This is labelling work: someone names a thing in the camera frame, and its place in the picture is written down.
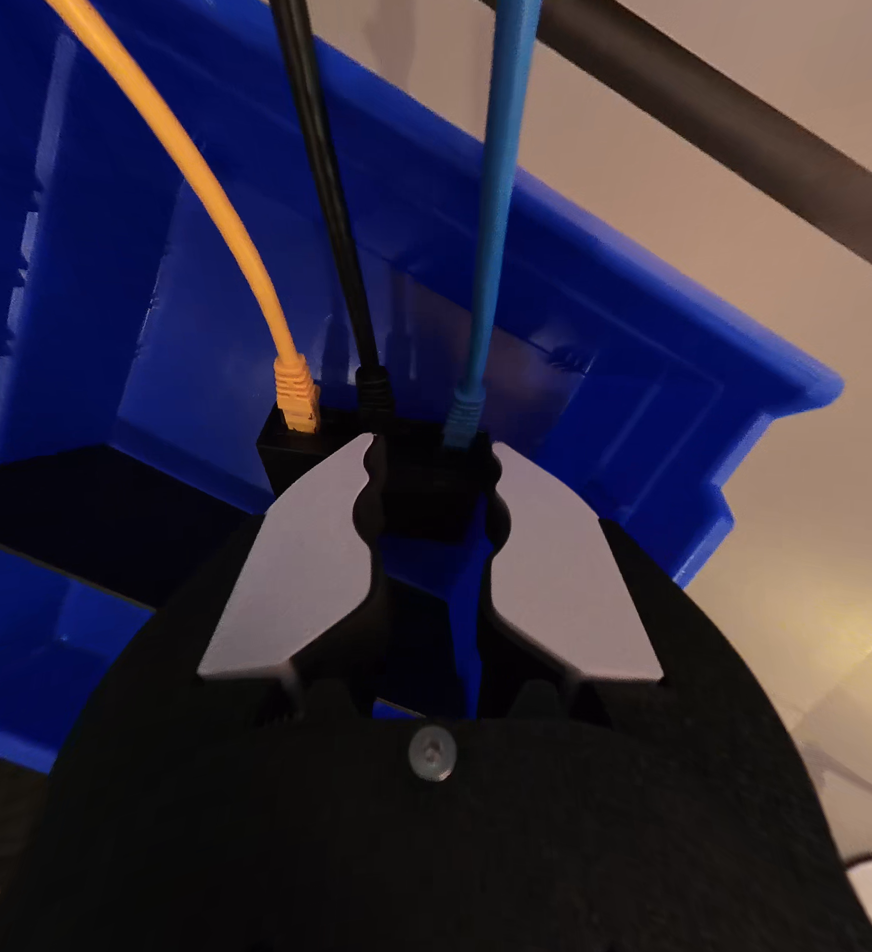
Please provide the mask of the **blue plastic bin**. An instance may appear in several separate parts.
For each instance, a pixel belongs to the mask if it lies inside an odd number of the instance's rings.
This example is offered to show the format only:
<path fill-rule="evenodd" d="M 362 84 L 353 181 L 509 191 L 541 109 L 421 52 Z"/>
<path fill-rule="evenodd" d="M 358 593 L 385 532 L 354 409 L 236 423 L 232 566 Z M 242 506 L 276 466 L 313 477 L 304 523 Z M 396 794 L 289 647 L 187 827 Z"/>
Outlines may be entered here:
<path fill-rule="evenodd" d="M 97 2 L 203 150 L 332 408 L 358 358 L 287 74 L 260 2 Z M 440 430 L 462 374 L 480 143 L 318 40 L 397 407 Z M 151 130 L 46 2 L 0 2 L 0 517 L 114 502 L 162 471 L 183 516 L 273 500 L 256 447 L 274 346 Z M 516 180 L 482 427 L 635 537 L 681 586 L 730 532 L 722 487 L 834 371 L 531 175 Z"/>

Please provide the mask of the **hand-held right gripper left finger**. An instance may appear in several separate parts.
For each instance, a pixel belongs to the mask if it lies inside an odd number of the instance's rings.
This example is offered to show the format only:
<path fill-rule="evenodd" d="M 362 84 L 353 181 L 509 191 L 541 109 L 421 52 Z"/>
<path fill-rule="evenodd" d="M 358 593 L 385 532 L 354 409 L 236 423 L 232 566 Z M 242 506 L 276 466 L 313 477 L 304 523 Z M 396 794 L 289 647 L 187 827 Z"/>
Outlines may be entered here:
<path fill-rule="evenodd" d="M 370 688 L 389 640 L 379 539 L 382 435 L 358 435 L 270 506 L 215 627 L 199 675 L 346 679 Z"/>

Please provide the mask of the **black network switch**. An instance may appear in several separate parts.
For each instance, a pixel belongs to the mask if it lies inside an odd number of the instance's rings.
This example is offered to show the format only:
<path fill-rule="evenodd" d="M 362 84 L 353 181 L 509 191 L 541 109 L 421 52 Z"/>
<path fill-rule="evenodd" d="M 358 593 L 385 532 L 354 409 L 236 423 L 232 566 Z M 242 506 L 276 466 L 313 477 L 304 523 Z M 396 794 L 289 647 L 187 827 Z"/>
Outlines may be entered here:
<path fill-rule="evenodd" d="M 291 430 L 283 411 L 274 407 L 256 443 L 274 495 L 364 432 L 370 432 L 367 418 L 357 409 L 322 405 L 319 430 L 303 433 Z M 467 448 L 443 446 L 442 437 L 442 425 L 434 421 L 396 418 L 385 429 L 385 533 L 464 540 L 479 499 L 490 492 L 500 469 L 486 430 L 479 430 Z"/>

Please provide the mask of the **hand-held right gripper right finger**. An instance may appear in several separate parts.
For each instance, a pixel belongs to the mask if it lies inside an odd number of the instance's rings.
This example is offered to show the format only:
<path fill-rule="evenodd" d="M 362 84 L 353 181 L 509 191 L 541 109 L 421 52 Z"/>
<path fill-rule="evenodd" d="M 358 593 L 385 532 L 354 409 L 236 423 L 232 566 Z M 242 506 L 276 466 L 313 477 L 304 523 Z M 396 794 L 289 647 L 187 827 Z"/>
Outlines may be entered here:
<path fill-rule="evenodd" d="M 481 693 L 540 679 L 659 684 L 663 671 L 596 512 L 506 444 L 494 444 L 481 572 Z"/>

